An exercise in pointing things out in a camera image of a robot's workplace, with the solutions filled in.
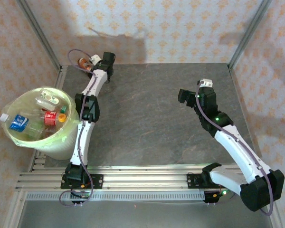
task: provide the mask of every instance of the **orange floral pattern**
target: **orange floral pattern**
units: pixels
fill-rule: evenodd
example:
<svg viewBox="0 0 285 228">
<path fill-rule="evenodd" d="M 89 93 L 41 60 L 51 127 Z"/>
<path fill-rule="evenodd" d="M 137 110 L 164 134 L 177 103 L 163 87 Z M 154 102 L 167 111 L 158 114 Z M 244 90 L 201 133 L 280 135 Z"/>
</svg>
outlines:
<svg viewBox="0 0 285 228">
<path fill-rule="evenodd" d="M 14 0 L 0 0 L 0 112 L 24 92 L 53 86 L 57 72 Z M 26 171 L 32 149 L 15 146 L 0 124 L 0 227 L 9 209 L 19 172 Z"/>
<path fill-rule="evenodd" d="M 261 0 L 28 3 L 59 62 L 69 65 L 66 53 L 71 48 L 100 56 L 112 51 L 119 64 L 229 62 Z"/>
<path fill-rule="evenodd" d="M 235 73 L 255 146 L 285 175 L 285 0 L 272 1 Z M 279 203 L 285 216 L 285 184 Z"/>
</svg>

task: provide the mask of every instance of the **stone-patterned surface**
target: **stone-patterned surface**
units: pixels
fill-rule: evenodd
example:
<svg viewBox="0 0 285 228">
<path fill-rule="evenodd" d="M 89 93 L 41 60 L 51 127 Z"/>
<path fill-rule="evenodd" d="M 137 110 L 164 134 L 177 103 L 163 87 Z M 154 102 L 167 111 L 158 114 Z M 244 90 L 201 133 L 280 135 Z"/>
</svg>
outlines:
<svg viewBox="0 0 285 228">
<path fill-rule="evenodd" d="M 261 0 L 28 0 L 59 62 L 80 48 L 116 62 L 227 63 Z"/>
<path fill-rule="evenodd" d="M 24 92 L 53 86 L 57 72 L 15 0 L 0 0 L 0 112 Z M 32 149 L 20 148 L 0 124 L 0 227 L 19 172 L 26 171 Z"/>
<path fill-rule="evenodd" d="M 285 0 L 272 1 L 235 72 L 254 141 L 285 175 Z M 279 203 L 285 216 L 285 184 Z"/>
<path fill-rule="evenodd" d="M 213 80 L 219 110 L 234 120 L 251 145 L 226 64 L 116 65 L 111 82 L 99 94 L 101 114 L 92 132 L 88 164 L 233 162 L 202 129 L 194 110 L 178 102 L 179 89 L 194 91 L 201 78 Z M 74 97 L 88 81 L 85 73 L 69 67 L 63 90 Z M 66 167 L 68 162 L 47 158 L 46 166 Z"/>
</svg>

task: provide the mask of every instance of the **blue label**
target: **blue label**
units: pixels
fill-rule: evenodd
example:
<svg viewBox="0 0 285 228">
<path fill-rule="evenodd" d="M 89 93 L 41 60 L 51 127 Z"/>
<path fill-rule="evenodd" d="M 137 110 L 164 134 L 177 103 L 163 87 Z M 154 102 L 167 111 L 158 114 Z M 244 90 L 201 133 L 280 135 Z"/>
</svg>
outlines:
<svg viewBox="0 0 285 228">
<path fill-rule="evenodd" d="M 22 116 L 22 115 L 16 115 L 15 119 L 10 125 L 10 129 L 15 130 L 17 132 L 23 132 L 25 127 L 28 125 L 29 119 Z"/>
</svg>

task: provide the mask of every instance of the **purple cable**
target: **purple cable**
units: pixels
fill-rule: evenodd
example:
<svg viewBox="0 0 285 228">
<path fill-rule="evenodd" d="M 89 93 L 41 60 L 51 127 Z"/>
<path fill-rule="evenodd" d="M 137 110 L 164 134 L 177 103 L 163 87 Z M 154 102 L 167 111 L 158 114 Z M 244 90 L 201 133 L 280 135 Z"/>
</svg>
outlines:
<svg viewBox="0 0 285 228">
<path fill-rule="evenodd" d="M 199 108 L 199 111 L 200 113 L 203 115 L 203 117 L 210 123 L 212 124 L 213 126 L 215 126 L 216 128 L 218 128 L 219 130 L 221 130 L 222 132 L 224 132 L 225 134 L 229 135 L 231 138 L 233 138 L 236 142 L 238 141 L 238 143 L 248 152 L 249 156 L 253 159 L 253 161 L 255 162 L 255 164 L 259 167 L 261 166 L 261 164 L 258 162 L 258 160 L 255 158 L 255 156 L 252 154 L 252 152 L 249 150 L 249 148 L 242 142 L 240 141 L 239 138 L 237 138 L 236 136 L 234 136 L 232 133 L 230 133 L 229 131 L 226 131 L 225 129 L 223 129 L 222 127 L 218 126 L 216 123 L 214 123 L 213 121 L 211 121 L 207 116 L 206 114 L 204 113 L 204 111 L 202 110 L 201 106 L 200 106 L 200 101 L 199 101 L 199 98 L 197 97 L 199 95 L 199 91 L 200 91 L 200 86 L 201 84 L 203 84 L 204 81 L 200 81 L 200 83 L 198 84 L 198 87 L 197 87 L 197 91 L 196 91 L 196 94 L 195 94 L 195 99 L 196 99 L 196 104 Z M 272 214 L 272 211 L 274 209 L 274 196 L 273 196 L 273 193 L 272 193 L 272 187 L 271 187 L 271 184 L 270 184 L 270 181 L 269 181 L 269 178 L 267 177 L 265 171 L 263 168 L 260 169 L 261 170 L 261 173 L 263 174 L 265 180 L 266 180 L 266 183 L 267 183 L 267 186 L 268 186 L 268 190 L 269 190 L 269 199 L 270 199 L 270 209 L 268 212 L 265 212 L 263 211 L 263 209 L 261 209 L 261 211 L 267 215 L 267 216 L 270 216 Z"/>
<path fill-rule="evenodd" d="M 89 56 L 89 59 L 90 59 L 91 56 L 90 56 L 88 53 L 86 53 L 85 51 L 80 50 L 80 49 L 71 49 L 71 50 L 69 50 L 68 53 L 67 53 L 68 61 L 71 63 L 71 65 L 72 65 L 73 67 L 75 67 L 75 68 L 77 68 L 77 69 L 79 69 L 79 70 L 88 72 L 88 73 L 92 73 L 92 74 L 94 75 L 94 73 L 93 73 L 92 71 L 83 69 L 83 68 L 77 66 L 76 64 L 74 64 L 74 63 L 72 62 L 72 60 L 71 60 L 71 58 L 70 58 L 70 53 L 71 53 L 72 51 L 80 51 L 80 52 L 86 54 L 87 56 Z"/>
<path fill-rule="evenodd" d="M 93 75 L 94 75 L 94 81 L 93 81 L 93 83 L 91 84 L 91 86 L 89 87 L 87 93 L 85 94 L 85 96 L 84 96 L 84 98 L 83 98 L 83 102 L 82 102 L 82 106 L 81 106 L 81 110 L 80 110 L 80 115 L 79 115 L 79 120 L 82 119 L 83 110 L 84 110 L 85 103 L 86 103 L 86 97 L 87 97 L 88 93 L 91 91 L 91 89 L 93 88 L 93 86 L 95 85 L 96 80 L 97 80 L 97 77 L 95 76 L 94 73 L 93 73 Z M 84 168 L 85 172 L 87 173 L 87 175 L 88 175 L 88 177 L 89 177 L 89 180 L 90 180 L 90 183 L 91 183 L 91 192 L 90 192 L 89 197 L 88 197 L 86 200 L 84 200 L 83 202 L 80 202 L 80 206 L 81 206 L 81 207 L 82 207 L 83 204 L 85 204 L 86 202 L 88 202 L 88 201 L 91 199 L 92 194 L 93 194 L 93 180 L 92 180 L 91 174 L 89 173 L 89 171 L 87 170 L 86 166 L 84 165 L 84 163 L 83 163 L 83 161 L 82 161 L 81 153 L 80 153 L 80 139 L 81 139 L 82 132 L 84 131 L 85 121 L 83 120 L 82 123 L 83 123 L 83 124 L 82 124 L 82 128 L 81 128 L 81 131 L 80 131 L 80 133 L 79 133 L 78 142 L 77 142 L 77 151 L 78 151 L 78 157 L 79 157 L 80 163 L 81 163 L 82 167 Z M 67 207 L 67 208 L 76 207 L 77 204 L 69 204 L 69 205 L 68 205 L 68 204 L 65 204 L 65 203 L 63 203 L 63 202 L 61 201 L 61 198 L 62 198 L 63 194 L 65 194 L 65 193 L 67 193 L 67 192 L 70 192 L 70 193 L 71 193 L 71 192 L 72 192 L 72 193 L 78 193 L 78 191 L 66 190 L 66 191 L 64 191 L 64 192 L 62 192 L 62 193 L 60 194 L 60 196 L 59 196 L 59 202 L 60 202 L 63 206 L 65 206 L 65 207 Z"/>
</svg>

